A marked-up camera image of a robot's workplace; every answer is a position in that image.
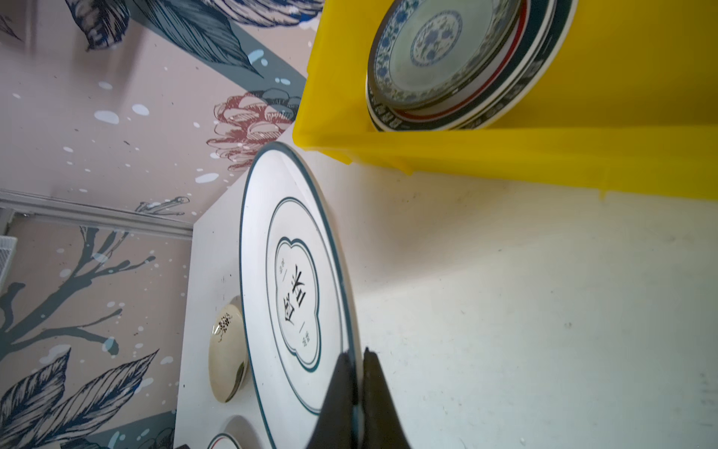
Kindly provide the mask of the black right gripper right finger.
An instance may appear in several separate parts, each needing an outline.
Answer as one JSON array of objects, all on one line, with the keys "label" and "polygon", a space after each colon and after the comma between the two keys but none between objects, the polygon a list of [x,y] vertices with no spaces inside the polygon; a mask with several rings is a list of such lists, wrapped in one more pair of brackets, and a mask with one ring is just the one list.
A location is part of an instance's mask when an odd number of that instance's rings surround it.
[{"label": "black right gripper right finger", "polygon": [[379,357],[368,348],[364,351],[362,406],[365,416],[363,448],[409,449]]}]

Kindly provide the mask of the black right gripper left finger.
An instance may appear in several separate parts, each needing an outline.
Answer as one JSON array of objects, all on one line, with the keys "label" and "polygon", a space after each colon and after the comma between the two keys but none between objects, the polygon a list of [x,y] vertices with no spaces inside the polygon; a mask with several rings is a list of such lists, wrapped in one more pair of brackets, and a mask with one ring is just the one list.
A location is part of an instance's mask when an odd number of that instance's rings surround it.
[{"label": "black right gripper left finger", "polygon": [[335,365],[322,411],[308,444],[309,449],[355,448],[355,394],[353,365],[349,356],[343,353]]}]

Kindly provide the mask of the white plate green cloud outline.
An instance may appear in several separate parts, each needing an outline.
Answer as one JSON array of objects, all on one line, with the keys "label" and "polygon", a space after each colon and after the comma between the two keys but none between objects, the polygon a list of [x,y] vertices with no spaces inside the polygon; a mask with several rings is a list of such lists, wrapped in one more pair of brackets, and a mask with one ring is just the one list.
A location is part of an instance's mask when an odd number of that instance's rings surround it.
[{"label": "white plate green cloud outline", "polygon": [[239,226],[241,308],[252,378],[273,448],[304,448],[338,358],[354,382],[360,340],[348,273],[329,209],[290,146],[252,163]]}]

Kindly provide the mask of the teal patterned plate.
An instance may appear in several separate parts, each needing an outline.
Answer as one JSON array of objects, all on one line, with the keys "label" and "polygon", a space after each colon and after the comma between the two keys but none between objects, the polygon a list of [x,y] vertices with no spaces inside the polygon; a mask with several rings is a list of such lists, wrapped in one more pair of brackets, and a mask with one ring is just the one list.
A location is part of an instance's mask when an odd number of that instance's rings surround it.
[{"label": "teal patterned plate", "polygon": [[471,82],[504,45],[520,1],[396,1],[368,59],[368,86],[384,104],[433,106]]}]

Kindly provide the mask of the green rim HAO SHI plate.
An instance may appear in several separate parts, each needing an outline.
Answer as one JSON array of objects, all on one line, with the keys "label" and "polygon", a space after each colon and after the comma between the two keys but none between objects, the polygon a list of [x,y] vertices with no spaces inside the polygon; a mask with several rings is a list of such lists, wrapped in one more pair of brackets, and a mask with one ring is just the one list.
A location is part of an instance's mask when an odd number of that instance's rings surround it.
[{"label": "green rim HAO SHI plate", "polygon": [[518,36],[489,79],[457,107],[418,116],[381,102],[371,87],[366,104],[379,131],[476,130],[495,123],[539,82],[555,60],[572,26],[577,1],[529,1],[518,21]]}]

